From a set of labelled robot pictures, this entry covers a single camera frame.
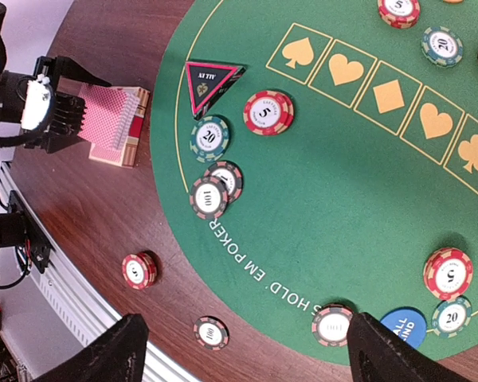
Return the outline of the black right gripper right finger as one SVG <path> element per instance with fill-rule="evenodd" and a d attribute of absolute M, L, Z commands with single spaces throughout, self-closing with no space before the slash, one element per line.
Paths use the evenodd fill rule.
<path fill-rule="evenodd" d="M 368 313 L 355 314 L 347 331 L 354 381 L 466 381 L 405 343 Z"/>

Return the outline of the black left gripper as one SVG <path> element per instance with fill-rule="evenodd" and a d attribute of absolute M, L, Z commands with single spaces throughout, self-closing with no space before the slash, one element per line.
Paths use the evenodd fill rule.
<path fill-rule="evenodd" d="M 0 123 L 22 122 L 25 112 L 33 110 L 27 105 L 27 88 L 39 84 L 46 99 L 41 106 L 47 109 L 34 119 L 33 127 L 22 128 L 12 136 L 0 136 L 0 148 L 23 146 L 33 150 L 39 148 L 47 154 L 68 148 L 84 139 L 82 131 L 86 112 L 83 98 L 57 90 L 60 78 L 110 88 L 111 83 L 91 74 L 69 57 L 39 57 L 32 76 L 21 73 L 0 72 Z"/>

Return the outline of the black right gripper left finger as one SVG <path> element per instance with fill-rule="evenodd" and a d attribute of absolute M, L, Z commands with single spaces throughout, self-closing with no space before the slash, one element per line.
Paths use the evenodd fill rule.
<path fill-rule="evenodd" d="M 149 329 L 141 314 L 127 314 L 86 348 L 37 381 L 141 381 Z"/>

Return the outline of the blue small blind button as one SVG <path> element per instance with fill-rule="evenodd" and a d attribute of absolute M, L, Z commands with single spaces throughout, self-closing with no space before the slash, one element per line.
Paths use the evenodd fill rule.
<path fill-rule="evenodd" d="M 418 349 L 426 338 L 425 316 L 413 307 L 406 306 L 391 310 L 382 317 L 380 322 L 414 349 Z"/>

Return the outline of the red backed card deck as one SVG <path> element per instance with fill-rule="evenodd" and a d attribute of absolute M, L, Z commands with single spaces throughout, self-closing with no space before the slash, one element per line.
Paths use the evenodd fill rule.
<path fill-rule="evenodd" d="M 140 98 L 122 88 L 84 84 L 84 119 L 78 136 L 105 149 L 121 150 Z"/>

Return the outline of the black chip bottom mat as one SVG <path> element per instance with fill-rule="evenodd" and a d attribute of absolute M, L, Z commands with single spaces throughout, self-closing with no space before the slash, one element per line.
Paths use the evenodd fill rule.
<path fill-rule="evenodd" d="M 341 304 L 328 304 L 317 313 L 311 323 L 314 338 L 322 346 L 343 347 L 354 311 Z"/>

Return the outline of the green chip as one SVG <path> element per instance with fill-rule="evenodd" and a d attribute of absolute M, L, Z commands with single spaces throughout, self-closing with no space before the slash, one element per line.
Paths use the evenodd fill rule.
<path fill-rule="evenodd" d="M 427 60 L 443 68 L 460 63 L 464 45 L 460 37 L 444 26 L 430 26 L 422 35 L 421 51 Z"/>
<path fill-rule="evenodd" d="M 197 122 L 190 136 L 190 150 L 201 163 L 217 161 L 227 150 L 230 133 L 227 123 L 218 116 Z"/>
<path fill-rule="evenodd" d="M 472 318 L 472 304 L 463 296 L 443 301 L 434 310 L 431 326 L 438 337 L 451 338 L 469 325 Z"/>

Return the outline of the red five chip stack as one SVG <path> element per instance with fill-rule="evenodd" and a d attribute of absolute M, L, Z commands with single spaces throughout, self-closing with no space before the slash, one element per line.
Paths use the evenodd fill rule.
<path fill-rule="evenodd" d="M 155 284 L 158 276 L 153 258 L 145 251 L 127 255 L 122 261 L 122 274 L 128 286 L 144 290 Z"/>

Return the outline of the black hundred chip stack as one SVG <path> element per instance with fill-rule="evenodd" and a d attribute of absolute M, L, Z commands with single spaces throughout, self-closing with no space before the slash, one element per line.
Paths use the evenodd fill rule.
<path fill-rule="evenodd" d="M 193 333 L 196 341 L 209 350 L 218 351 L 229 344 L 227 326 L 212 316 L 198 318 L 194 323 Z"/>

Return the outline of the black chips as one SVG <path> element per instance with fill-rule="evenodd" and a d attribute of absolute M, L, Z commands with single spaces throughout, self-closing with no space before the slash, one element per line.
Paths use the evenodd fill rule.
<path fill-rule="evenodd" d="M 192 185 L 190 204 L 200 219 L 214 220 L 241 196 L 243 188 L 244 176 L 240 167 L 231 161 L 218 161 Z"/>

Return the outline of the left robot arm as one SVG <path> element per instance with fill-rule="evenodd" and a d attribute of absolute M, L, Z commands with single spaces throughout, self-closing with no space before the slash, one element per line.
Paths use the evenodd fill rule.
<path fill-rule="evenodd" d="M 53 154 L 82 142 L 79 133 L 88 108 L 83 98 L 57 90 L 60 78 L 105 88 L 111 84 L 69 57 L 38 57 L 31 75 L 6 70 L 1 35 L 5 16 L 6 6 L 0 2 L 0 123 L 17 123 L 22 132 L 0 136 L 0 148 L 38 146 Z"/>

